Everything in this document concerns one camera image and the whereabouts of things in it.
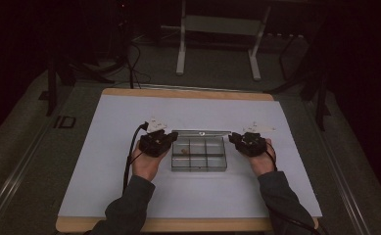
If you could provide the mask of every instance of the cable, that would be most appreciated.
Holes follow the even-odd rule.
[[[324,233],[328,235],[328,231],[327,231],[327,229],[325,228],[324,225],[322,225],[322,222],[321,222],[319,219],[318,219],[318,224],[319,224],[319,226],[321,227],[321,229],[324,231]]]
[[[57,230],[57,229],[55,229],[55,231],[53,232],[53,233],[51,233],[51,235],[57,235],[57,234],[59,234],[60,232]]]
[[[278,167],[276,167],[276,152],[275,152],[275,149],[273,149],[272,145],[267,143],[266,142],[266,145],[268,145],[272,151],[273,151],[273,155],[275,156],[275,158],[269,153],[268,150],[265,150],[265,153],[270,157],[270,159],[272,160],[272,163],[273,163],[273,171],[278,171]]]
[[[149,77],[149,80],[147,82],[150,82],[151,81],[151,76],[148,75],[148,74],[145,74],[143,72],[139,72],[138,70],[135,69],[135,66],[137,65],[140,57],[141,57],[141,50],[139,49],[138,46],[136,46],[134,43],[131,43],[130,44],[132,47],[134,47],[137,51],[138,51],[138,56],[137,58],[135,59],[135,62],[134,64],[132,65],[131,62],[129,61],[129,59],[127,58],[126,62],[128,64],[128,69],[129,69],[129,86],[131,89],[133,89],[133,82],[134,82],[134,78],[135,78],[135,81],[137,82],[138,84],[138,87],[141,89],[141,84],[140,84],[140,81],[138,80],[138,76],[137,76],[137,73],[139,74],[142,74],[142,75],[145,75],[147,77]]]
[[[290,223],[293,223],[293,224],[295,224],[295,225],[297,225],[297,226],[299,226],[299,227],[302,227],[302,228],[308,230],[309,232],[311,232],[312,234],[315,234],[315,235],[321,235],[321,234],[318,232],[318,230],[316,230],[315,228],[309,226],[308,224],[303,223],[303,222],[301,222],[301,221],[299,221],[299,220],[296,220],[296,219],[294,219],[294,218],[291,218],[291,217],[289,217],[289,216],[287,216],[287,215],[285,215],[285,214],[283,214],[283,213],[280,213],[280,212],[274,210],[273,208],[271,208],[269,205],[266,205],[266,207],[269,209],[270,212],[272,212],[272,213],[275,214],[276,216],[280,217],[281,219],[283,219],[283,220],[285,220],[285,221],[288,221],[288,222],[290,222]]]
[[[148,122],[145,122],[144,124],[141,124],[138,126],[138,128],[135,130],[134,136],[132,137],[131,146],[129,147],[129,154],[128,157],[126,157],[126,164],[125,164],[125,171],[123,172],[123,186],[122,186],[122,193],[125,191],[126,185],[128,185],[128,178],[129,178],[129,169],[133,161],[135,161],[141,154],[139,154],[135,159],[132,158],[132,150],[135,145],[135,139],[137,137],[137,134],[140,129],[146,130],[148,127]]]
[[[144,76],[147,76],[147,77],[148,77],[148,80],[146,80],[146,81],[144,81],[144,82],[149,83],[149,82],[151,81],[151,79],[152,79],[151,75],[146,74],[146,73],[144,73],[144,72],[140,72],[140,71],[138,71],[138,70],[134,70],[134,72],[135,72],[135,73],[138,73],[138,74],[141,74],[141,75],[144,75]],[[136,79],[137,83],[140,83],[140,81],[138,80],[138,76],[137,76],[137,75],[135,75],[135,79]]]

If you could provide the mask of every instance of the wooden table edge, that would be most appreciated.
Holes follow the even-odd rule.
[[[269,94],[230,92],[230,91],[227,92],[227,91],[198,91],[198,90],[107,88],[103,90],[102,95],[158,97],[158,98],[273,101],[273,97]]]
[[[62,233],[79,233],[91,230],[104,217],[58,216],[56,229]],[[318,217],[314,217],[318,227]],[[249,232],[269,231],[269,218],[147,218],[141,232]]]

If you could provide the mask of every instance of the desk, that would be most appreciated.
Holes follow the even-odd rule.
[[[272,97],[267,94],[251,94],[251,93],[223,93],[223,92],[201,92],[201,91],[170,91],[170,90],[165,90],[165,91],[160,91],[160,90],[128,90],[128,89],[106,89],[103,92],[103,97],[104,96],[122,96],[122,97],[157,97],[157,98],[177,98],[177,99],[211,99],[211,100],[237,100],[237,101],[272,101]],[[102,106],[103,104],[101,103],[98,105],[97,108],[97,113],[95,114],[95,117],[97,117],[97,114],[102,111]],[[96,118],[92,121],[91,128],[89,131],[93,130],[96,125],[99,125],[99,122],[101,119]],[[104,140],[106,144],[110,142],[110,139],[105,139]],[[275,146],[276,151],[281,153],[280,157],[281,159],[284,159],[284,150],[277,148]],[[79,175],[79,170],[78,168],[82,164],[82,162],[85,161],[85,153],[82,150],[81,156],[79,157],[78,163],[76,165],[75,172],[73,173],[73,177],[71,180],[70,187],[68,189],[68,193],[70,192],[70,189],[73,188],[74,183],[76,180],[73,180],[76,175]],[[279,168],[282,168],[284,170],[287,170],[287,174],[291,174],[292,172],[289,172],[289,166],[285,165],[284,162],[281,162],[280,165],[278,166]],[[163,174],[159,170],[159,174],[157,175],[156,179],[161,177],[161,180],[165,180],[160,174]],[[90,181],[88,182],[81,182],[85,183],[85,187],[90,185]],[[162,182],[154,181],[156,186],[159,188],[159,190],[156,189],[155,195],[153,196],[152,201],[154,200],[159,200],[159,197],[156,195],[157,192],[161,192],[163,190],[163,185]],[[118,192],[118,189],[115,189],[115,195],[120,195]],[[308,191],[308,196],[311,196],[311,199],[305,199],[306,201],[315,201],[316,199],[313,195],[312,192]],[[56,223],[56,227],[59,231],[61,232],[82,232],[91,229],[94,224],[102,219],[103,217],[101,216],[88,216],[87,214],[83,214],[82,216],[68,216],[68,213],[65,212],[65,210],[68,208],[68,205],[66,202],[63,202],[61,211],[59,213],[59,217]],[[316,210],[313,210],[311,212],[311,215],[314,216],[321,216],[321,212],[319,210],[319,206],[317,206]],[[103,204],[102,208],[99,210],[103,211],[105,210],[106,205]],[[271,226],[269,223],[269,219],[267,217],[210,217],[210,218],[197,218],[197,217],[192,217],[192,218],[155,218],[155,217],[149,217],[142,229],[143,232],[182,232],[182,231],[265,231],[265,230],[270,230]]]

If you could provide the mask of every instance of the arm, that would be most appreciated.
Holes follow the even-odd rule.
[[[132,153],[132,177],[119,199],[105,210],[106,220],[99,221],[91,235],[139,234],[147,217],[148,203],[155,186],[151,181],[157,174],[159,164],[167,152],[157,158],[141,153],[137,143]]]
[[[291,190],[284,172],[273,171],[265,173],[258,177],[258,181],[261,185],[263,201],[268,208],[271,208],[269,217],[274,233],[277,235],[311,234],[305,228],[288,222],[275,214],[275,212],[281,213],[314,228],[314,221],[309,212],[300,204],[297,195]]]
[[[291,190],[284,172],[275,171],[276,155],[270,139],[266,139],[267,153],[248,158],[254,174],[261,185],[261,195],[269,208],[269,217],[277,235],[311,234],[309,230],[283,219],[280,215],[300,221],[310,228],[314,222],[307,210],[300,204],[297,195]]]
[[[132,175],[122,197],[105,210],[107,219],[99,221],[91,234],[139,234],[155,188],[150,181]]]

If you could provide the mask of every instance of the dark floor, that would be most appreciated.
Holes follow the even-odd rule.
[[[208,50],[204,45],[190,44],[185,74],[177,76],[178,49],[174,43],[152,46],[137,40],[141,54],[136,75],[142,87],[261,92],[285,82],[278,57],[286,42],[273,36],[263,40],[258,54],[263,79],[257,82],[251,79],[247,52],[240,48]],[[296,67],[306,47],[301,38],[295,41],[284,57],[287,73]],[[132,49],[131,57],[137,58],[137,53]],[[2,235],[53,234],[60,203],[100,93],[108,87],[90,79],[79,79],[74,88],[59,86],[60,105],[47,118],[47,103],[37,99],[46,89],[46,78],[44,73],[31,84],[0,127],[0,190],[20,159],[27,155],[31,159],[14,197],[0,213]],[[117,81],[116,87],[128,87],[127,70],[109,78]],[[326,106],[330,116],[324,118],[326,131],[321,132],[313,120],[315,102],[304,102],[299,96],[302,86],[275,95],[275,99],[288,118],[320,202],[321,223],[330,234],[381,234],[381,188],[335,96],[328,94]],[[52,128],[58,115],[77,117],[75,128]]]

